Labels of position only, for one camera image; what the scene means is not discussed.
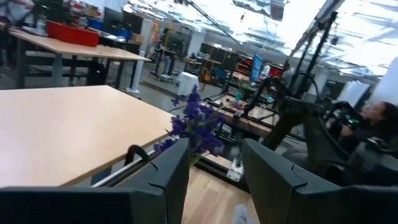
computer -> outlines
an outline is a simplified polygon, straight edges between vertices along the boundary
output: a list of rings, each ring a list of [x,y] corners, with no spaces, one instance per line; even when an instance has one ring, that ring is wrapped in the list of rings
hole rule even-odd
[[[253,65],[251,68],[251,75],[250,75],[250,81],[255,82],[258,81],[261,70],[262,70],[262,63],[263,63],[262,57],[260,55],[255,54],[253,56]]]
[[[109,34],[117,34],[123,29],[123,13],[105,7],[102,30]]]
[[[123,28],[135,34],[141,33],[142,17],[123,11]]]

orange object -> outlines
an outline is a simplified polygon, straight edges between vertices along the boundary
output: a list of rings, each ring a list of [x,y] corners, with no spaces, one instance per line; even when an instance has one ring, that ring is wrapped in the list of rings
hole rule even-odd
[[[48,37],[71,44],[96,47],[100,39],[97,32],[86,29],[74,28],[59,22],[47,21],[46,31]]]

computer monitor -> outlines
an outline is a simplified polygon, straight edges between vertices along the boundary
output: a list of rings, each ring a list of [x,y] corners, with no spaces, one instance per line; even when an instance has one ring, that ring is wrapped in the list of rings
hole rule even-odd
[[[255,54],[253,56],[253,65],[251,68],[251,75],[250,75],[250,81],[255,82],[258,81],[261,69],[262,69],[262,63],[263,63],[262,57],[260,55]]]
[[[141,33],[142,17],[123,11],[123,28],[135,34]]]
[[[105,7],[102,30],[110,34],[117,34],[123,28],[123,13]]]
[[[188,41],[189,36],[181,32],[171,32],[168,37],[166,47],[178,53],[183,53],[185,43]]]

standing desk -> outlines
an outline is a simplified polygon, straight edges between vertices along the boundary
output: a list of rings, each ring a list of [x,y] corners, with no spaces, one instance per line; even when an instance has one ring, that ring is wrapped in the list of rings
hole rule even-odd
[[[171,129],[171,114],[109,86],[4,90],[0,103],[0,187],[77,184]]]
[[[10,71],[8,69],[2,69],[2,72],[17,80],[17,88],[25,88],[25,77],[28,74],[28,68],[26,67],[26,64],[28,63],[28,61],[26,60],[27,43],[34,44],[55,53],[55,58],[52,65],[52,85],[54,87],[59,87],[62,85],[63,55],[93,57],[93,60],[98,60],[98,58],[121,60],[118,74],[116,77],[115,87],[117,89],[120,87],[120,81],[125,60],[135,62],[139,60],[146,62],[149,61],[149,59],[147,58],[130,53],[126,50],[121,50],[113,47],[105,47],[102,45],[98,45],[96,47],[88,47],[78,44],[70,44],[49,37],[41,37],[28,34],[22,30],[17,29],[11,29],[10,35],[17,37],[17,69],[16,72]]]

black monitor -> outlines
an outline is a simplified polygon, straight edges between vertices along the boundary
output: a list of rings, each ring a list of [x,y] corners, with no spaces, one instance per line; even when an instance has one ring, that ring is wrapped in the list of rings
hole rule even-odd
[[[129,30],[135,34],[141,33],[142,17],[139,17],[133,13],[123,11],[123,28]]]
[[[181,32],[171,32],[168,37],[166,47],[178,53],[183,53],[184,45],[188,41],[189,36]]]
[[[122,28],[123,13],[105,7],[102,30],[110,34],[115,34],[120,32]]]

